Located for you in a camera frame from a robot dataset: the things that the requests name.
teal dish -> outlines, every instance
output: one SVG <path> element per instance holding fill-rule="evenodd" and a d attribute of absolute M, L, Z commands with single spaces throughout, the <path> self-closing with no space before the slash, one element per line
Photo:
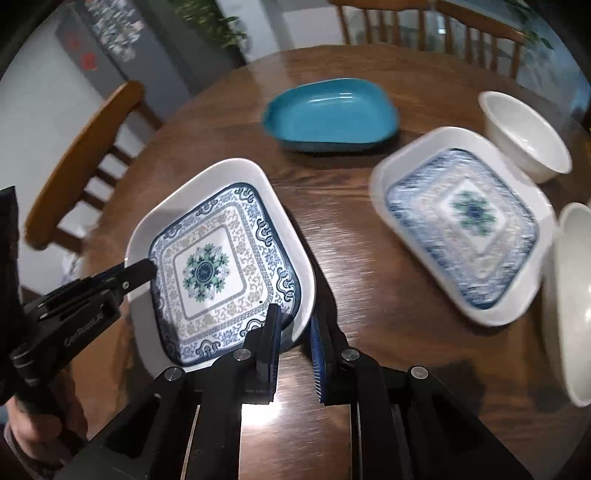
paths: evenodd
<path fill-rule="evenodd" d="M 289 150 L 360 151 L 392 137 L 398 111 L 376 84 L 335 79 L 301 85 L 275 97 L 262 120 Z"/>

red sticker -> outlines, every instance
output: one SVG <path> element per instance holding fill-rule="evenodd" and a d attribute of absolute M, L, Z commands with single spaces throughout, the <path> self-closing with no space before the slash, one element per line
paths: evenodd
<path fill-rule="evenodd" d="M 82 70 L 96 70 L 96 55 L 94 53 L 83 53 L 80 55 Z"/>

sleeve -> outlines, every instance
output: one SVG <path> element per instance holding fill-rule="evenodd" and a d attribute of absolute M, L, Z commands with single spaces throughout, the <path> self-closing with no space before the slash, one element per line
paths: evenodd
<path fill-rule="evenodd" d="M 20 467 L 20 472 L 13 473 L 6 476 L 6 478 L 14 478 L 15 480 L 51 480 L 60 469 L 59 466 L 46 465 L 25 455 L 18 442 L 14 439 L 9 424 L 4 427 L 4 441 L 5 444 L 0 448 L 2 468 L 6 464 L 7 467 L 12 469 L 11 472 L 17 472 L 18 467 Z"/>

green floral medallion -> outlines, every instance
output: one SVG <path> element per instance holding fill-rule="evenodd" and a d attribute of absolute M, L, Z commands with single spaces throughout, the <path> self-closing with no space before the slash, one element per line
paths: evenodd
<path fill-rule="evenodd" d="M 470 190 L 462 190 L 452 203 L 460 226 L 474 236 L 489 236 L 495 228 L 496 217 L 488 200 Z"/>
<path fill-rule="evenodd" d="M 225 278 L 230 274 L 227 264 L 228 256 L 222 252 L 222 247 L 214 244 L 197 247 L 183 270 L 183 287 L 189 292 L 189 298 L 213 300 L 215 294 L 223 290 Z"/>

refrigerator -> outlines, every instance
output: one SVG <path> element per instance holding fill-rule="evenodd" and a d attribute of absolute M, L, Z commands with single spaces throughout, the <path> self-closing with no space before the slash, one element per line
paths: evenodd
<path fill-rule="evenodd" d="M 145 101 L 164 122 L 203 89 L 245 64 L 189 28 L 166 0 L 73 0 L 57 38 L 93 87 L 108 98 L 127 80 L 145 87 Z M 143 142 L 150 129 L 138 115 L 127 124 Z"/>

